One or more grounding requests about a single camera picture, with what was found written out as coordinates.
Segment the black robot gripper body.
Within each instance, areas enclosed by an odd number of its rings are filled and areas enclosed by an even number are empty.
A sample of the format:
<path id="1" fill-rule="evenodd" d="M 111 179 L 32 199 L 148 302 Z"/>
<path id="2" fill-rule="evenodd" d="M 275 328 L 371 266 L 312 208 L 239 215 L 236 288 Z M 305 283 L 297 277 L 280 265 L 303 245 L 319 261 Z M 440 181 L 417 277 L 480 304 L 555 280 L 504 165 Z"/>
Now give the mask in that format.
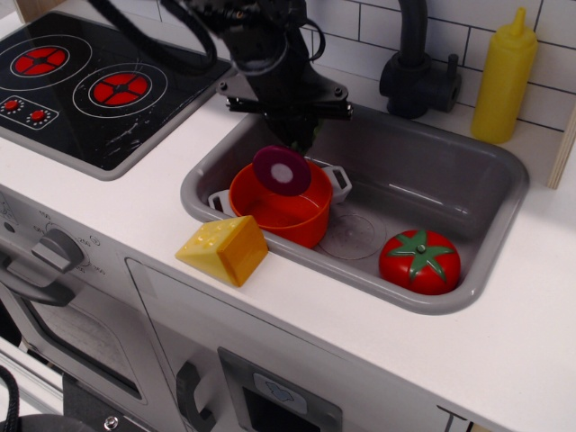
<path id="1" fill-rule="evenodd" d="M 262 113 L 270 120 L 347 120 L 352 106 L 348 91 L 314 70 L 299 31 L 274 39 L 266 58 L 233 57 L 237 74 L 218 85 L 234 112 Z"/>

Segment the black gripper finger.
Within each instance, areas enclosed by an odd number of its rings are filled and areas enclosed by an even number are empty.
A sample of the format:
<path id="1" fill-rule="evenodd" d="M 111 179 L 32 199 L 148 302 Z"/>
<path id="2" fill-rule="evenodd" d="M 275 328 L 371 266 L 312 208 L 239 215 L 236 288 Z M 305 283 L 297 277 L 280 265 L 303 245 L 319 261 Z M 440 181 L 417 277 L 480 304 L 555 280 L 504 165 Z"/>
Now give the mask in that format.
<path id="1" fill-rule="evenodd" d="M 287 120 L 276 119 L 269 115 L 265 116 L 265 123 L 270 131 L 286 146 L 294 147 L 298 138 L 292 124 Z"/>
<path id="2" fill-rule="evenodd" d="M 299 151 L 308 151 L 311 148 L 321 125 L 322 120 L 315 116 L 303 117 L 297 121 L 296 148 Z"/>

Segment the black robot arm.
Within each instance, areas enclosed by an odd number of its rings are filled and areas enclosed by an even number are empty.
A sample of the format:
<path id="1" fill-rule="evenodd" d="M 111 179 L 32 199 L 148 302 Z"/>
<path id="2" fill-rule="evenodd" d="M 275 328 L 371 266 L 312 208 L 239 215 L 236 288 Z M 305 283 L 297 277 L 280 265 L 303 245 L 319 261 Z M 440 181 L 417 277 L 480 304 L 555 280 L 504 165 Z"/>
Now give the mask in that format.
<path id="1" fill-rule="evenodd" d="M 219 93 L 233 112 L 259 113 L 289 149 L 305 155 L 324 119 L 348 120 L 347 89 L 312 68 L 323 51 L 310 54 L 301 28 L 312 21 L 303 1 L 165 1 L 163 7 L 196 37 L 203 61 L 170 53 L 109 1 L 92 7 L 156 62 L 185 76 L 199 76 L 217 60 L 219 38 L 237 74 Z"/>

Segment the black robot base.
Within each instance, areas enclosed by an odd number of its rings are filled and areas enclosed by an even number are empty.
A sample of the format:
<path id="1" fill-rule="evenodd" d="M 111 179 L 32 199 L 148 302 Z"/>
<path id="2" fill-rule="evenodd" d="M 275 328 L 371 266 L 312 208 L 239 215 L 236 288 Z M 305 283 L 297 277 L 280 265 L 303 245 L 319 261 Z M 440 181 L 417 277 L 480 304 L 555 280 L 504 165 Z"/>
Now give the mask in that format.
<path id="1" fill-rule="evenodd" d="M 118 410 L 82 391 L 65 396 L 63 415 L 21 415 L 19 396 L 4 393 L 7 406 L 1 409 L 2 431 L 144 431 Z"/>

